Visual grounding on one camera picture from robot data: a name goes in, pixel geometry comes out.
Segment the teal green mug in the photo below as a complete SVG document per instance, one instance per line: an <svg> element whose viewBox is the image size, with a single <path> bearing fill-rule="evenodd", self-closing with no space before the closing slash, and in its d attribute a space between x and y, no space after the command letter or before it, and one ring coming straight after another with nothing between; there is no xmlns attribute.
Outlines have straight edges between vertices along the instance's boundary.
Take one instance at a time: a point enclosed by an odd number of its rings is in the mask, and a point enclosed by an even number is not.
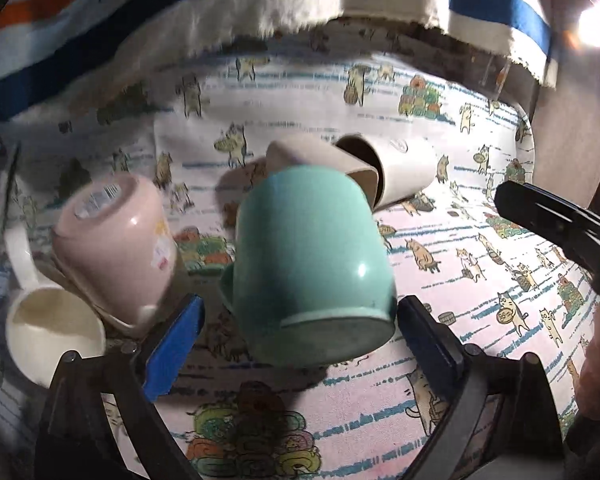
<svg viewBox="0 0 600 480"><path fill-rule="evenodd" d="M275 366L349 361L396 330L396 284L370 206L326 167L285 169L250 191L220 294L249 353Z"/></svg>

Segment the beige square cup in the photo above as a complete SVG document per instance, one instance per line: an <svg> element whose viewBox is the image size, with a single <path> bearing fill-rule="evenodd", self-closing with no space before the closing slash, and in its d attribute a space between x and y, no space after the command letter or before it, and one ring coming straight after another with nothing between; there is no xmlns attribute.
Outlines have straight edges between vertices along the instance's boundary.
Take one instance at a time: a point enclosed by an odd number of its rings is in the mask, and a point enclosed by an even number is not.
<svg viewBox="0 0 600 480"><path fill-rule="evenodd" d="M370 208L375 205L378 191L378 171L367 162L350 155L317 136L300 133L270 143L266 150L266 169L276 174L294 166L320 166L346 174L363 191Z"/></svg>

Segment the cream white mug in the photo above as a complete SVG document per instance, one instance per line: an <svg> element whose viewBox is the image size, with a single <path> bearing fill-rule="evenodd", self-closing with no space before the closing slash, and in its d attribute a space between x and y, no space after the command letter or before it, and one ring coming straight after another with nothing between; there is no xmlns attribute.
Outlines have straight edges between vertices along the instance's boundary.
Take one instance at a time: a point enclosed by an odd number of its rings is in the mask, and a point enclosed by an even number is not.
<svg viewBox="0 0 600 480"><path fill-rule="evenodd" d="M47 389L66 352L82 358L105 353L105 329L83 299L38 270L23 224L6 230L4 243L16 281L5 321L7 349L20 373Z"/></svg>

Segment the white mug with oval logo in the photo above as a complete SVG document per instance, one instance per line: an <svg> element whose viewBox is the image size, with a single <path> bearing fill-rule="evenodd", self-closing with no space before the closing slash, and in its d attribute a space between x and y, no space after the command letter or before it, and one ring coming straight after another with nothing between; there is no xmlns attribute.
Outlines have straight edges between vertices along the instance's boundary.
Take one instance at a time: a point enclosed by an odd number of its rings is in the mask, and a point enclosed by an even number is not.
<svg viewBox="0 0 600 480"><path fill-rule="evenodd" d="M378 185L373 210L422 192L436 176L436 152L419 138L394 140L353 133L342 136L335 145L376 169Z"/></svg>

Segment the pink mug with sticker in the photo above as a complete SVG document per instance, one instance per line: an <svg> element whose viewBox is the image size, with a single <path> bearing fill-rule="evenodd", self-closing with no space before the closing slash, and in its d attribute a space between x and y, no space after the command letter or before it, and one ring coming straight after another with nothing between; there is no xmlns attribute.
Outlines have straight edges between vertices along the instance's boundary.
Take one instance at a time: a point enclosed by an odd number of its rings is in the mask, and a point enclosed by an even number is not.
<svg viewBox="0 0 600 480"><path fill-rule="evenodd" d="M159 317L176 245L146 177L117 172L79 188L52 229L60 270L116 330L137 337Z"/></svg>

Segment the cat print bed sheet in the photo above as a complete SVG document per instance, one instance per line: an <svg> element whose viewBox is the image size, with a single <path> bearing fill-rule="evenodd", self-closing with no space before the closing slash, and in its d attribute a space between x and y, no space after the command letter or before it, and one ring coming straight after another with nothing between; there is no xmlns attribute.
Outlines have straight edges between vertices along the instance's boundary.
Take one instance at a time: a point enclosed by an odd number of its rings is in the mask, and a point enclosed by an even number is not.
<svg viewBox="0 0 600 480"><path fill-rule="evenodd" d="M524 108L328 25L0 122L0 458L24 478L395 479L450 416L399 301L491 361L445 473L559 452L600 297L503 193Z"/></svg>

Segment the striped blue white blanket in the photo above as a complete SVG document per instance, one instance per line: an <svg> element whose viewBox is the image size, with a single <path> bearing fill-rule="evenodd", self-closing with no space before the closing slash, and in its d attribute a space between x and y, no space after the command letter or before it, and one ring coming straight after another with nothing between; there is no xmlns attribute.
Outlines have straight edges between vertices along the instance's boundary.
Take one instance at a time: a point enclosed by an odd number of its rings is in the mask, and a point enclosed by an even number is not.
<svg viewBox="0 0 600 480"><path fill-rule="evenodd" d="M0 0L0 122L61 120L236 38L336 18L434 28L535 78L552 39L550 0Z"/></svg>

